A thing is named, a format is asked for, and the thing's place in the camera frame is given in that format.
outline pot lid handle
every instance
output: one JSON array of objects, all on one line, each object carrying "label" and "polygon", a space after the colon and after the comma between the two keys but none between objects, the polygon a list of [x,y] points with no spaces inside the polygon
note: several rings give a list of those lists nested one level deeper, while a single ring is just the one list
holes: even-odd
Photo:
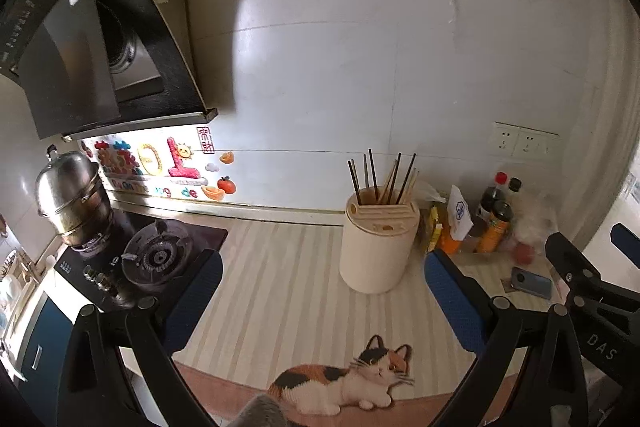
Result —
[{"label": "pot lid handle", "polygon": [[58,148],[55,145],[51,144],[47,147],[47,158],[49,159],[49,162],[58,159]]}]

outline black glass cooktop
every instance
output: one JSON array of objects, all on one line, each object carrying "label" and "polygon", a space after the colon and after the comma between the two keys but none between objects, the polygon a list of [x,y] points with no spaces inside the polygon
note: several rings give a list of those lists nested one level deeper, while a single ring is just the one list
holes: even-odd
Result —
[{"label": "black glass cooktop", "polygon": [[[113,217],[110,236],[100,253],[86,257],[67,248],[55,265],[62,277],[105,312],[131,308],[146,295],[158,298],[169,312],[210,258],[219,257],[227,234],[223,229],[122,210],[114,210]],[[145,227],[146,237],[137,241],[139,235],[134,241],[143,248],[132,244],[125,252]]]}]

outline cat illustration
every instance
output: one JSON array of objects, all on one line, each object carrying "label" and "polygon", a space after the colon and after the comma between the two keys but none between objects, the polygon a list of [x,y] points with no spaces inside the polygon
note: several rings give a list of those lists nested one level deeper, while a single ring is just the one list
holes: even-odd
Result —
[{"label": "cat illustration", "polygon": [[364,410],[389,407],[391,386],[414,384],[408,376],[411,353],[408,344],[395,351],[386,349],[382,338],[373,335],[350,367],[297,365],[276,378],[267,393],[294,406],[300,414],[333,416],[345,405]]}]

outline smartphone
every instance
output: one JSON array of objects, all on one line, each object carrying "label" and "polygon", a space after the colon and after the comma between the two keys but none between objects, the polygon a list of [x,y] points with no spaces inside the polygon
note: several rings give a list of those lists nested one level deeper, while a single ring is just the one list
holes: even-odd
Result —
[{"label": "smartphone", "polygon": [[542,277],[517,266],[511,269],[511,286],[516,290],[551,300],[551,285],[551,279],[548,277]]}]

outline blue cabinet door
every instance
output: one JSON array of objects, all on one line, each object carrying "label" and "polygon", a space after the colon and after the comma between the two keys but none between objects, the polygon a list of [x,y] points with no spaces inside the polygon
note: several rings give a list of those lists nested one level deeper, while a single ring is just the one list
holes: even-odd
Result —
[{"label": "blue cabinet door", "polygon": [[58,387],[73,324],[47,298],[22,359],[26,382],[18,390],[46,427],[56,427]]}]

